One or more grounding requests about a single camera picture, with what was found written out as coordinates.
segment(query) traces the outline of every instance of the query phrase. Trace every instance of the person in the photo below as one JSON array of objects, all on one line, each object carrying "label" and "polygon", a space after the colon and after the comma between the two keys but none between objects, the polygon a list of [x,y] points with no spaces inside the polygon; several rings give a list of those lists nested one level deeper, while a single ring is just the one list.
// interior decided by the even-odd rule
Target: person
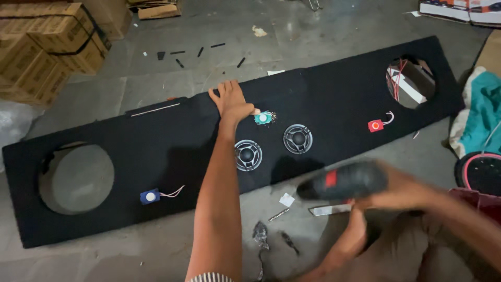
[{"label": "person", "polygon": [[[194,235],[186,281],[241,281],[242,235],[239,190],[234,165],[238,123],[260,110],[246,103],[236,80],[208,93],[220,114],[214,150],[195,209]],[[454,253],[433,248],[431,222],[439,221],[501,272],[501,229],[465,203],[386,164],[388,188],[352,202],[344,233],[321,264],[294,281],[454,281],[474,279]],[[399,216],[393,228],[365,252],[369,208],[423,210],[424,216]]]}]

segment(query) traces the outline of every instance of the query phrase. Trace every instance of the concrete floor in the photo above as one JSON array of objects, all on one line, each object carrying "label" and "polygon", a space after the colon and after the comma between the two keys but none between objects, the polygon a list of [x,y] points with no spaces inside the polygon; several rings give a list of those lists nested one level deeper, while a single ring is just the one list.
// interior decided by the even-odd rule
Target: concrete floor
[{"label": "concrete floor", "polygon": [[[266,76],[267,70],[314,66],[431,35],[440,39],[459,79],[472,67],[490,33],[403,14],[417,10],[416,0],[319,1],[324,9],[314,13],[299,0],[185,0],[181,17],[134,18],[138,27],[131,26],[126,39],[114,42],[99,74],[74,76],[54,106],[34,123],[29,137],[117,116],[171,96],[190,97],[225,79],[246,81]],[[253,26],[268,35],[256,37]],[[218,43],[226,45],[209,48]],[[201,46],[205,49],[197,58]],[[186,53],[176,57],[168,54],[182,50]],[[164,61],[157,61],[158,51],[167,52]],[[244,64],[236,68],[242,57],[246,57]],[[384,79],[383,74],[374,75]],[[448,119],[442,120],[421,130],[417,139],[406,136],[364,155],[385,159],[431,183],[452,188],[455,157],[440,144],[447,138],[448,125]],[[292,195],[301,178],[240,197],[243,281],[254,280],[260,270],[257,244],[251,238],[254,225],[284,209],[279,198],[284,192]],[[345,228],[346,215],[314,218],[307,211],[322,204],[326,203],[297,199],[289,213],[267,224],[273,250],[266,256],[270,276],[287,277],[311,268]],[[378,226],[391,216],[385,212],[367,215]],[[183,281],[192,229],[193,211],[189,211],[25,250],[6,177],[0,175],[1,281]],[[291,236],[301,256],[296,257],[281,241],[279,230]]]}]

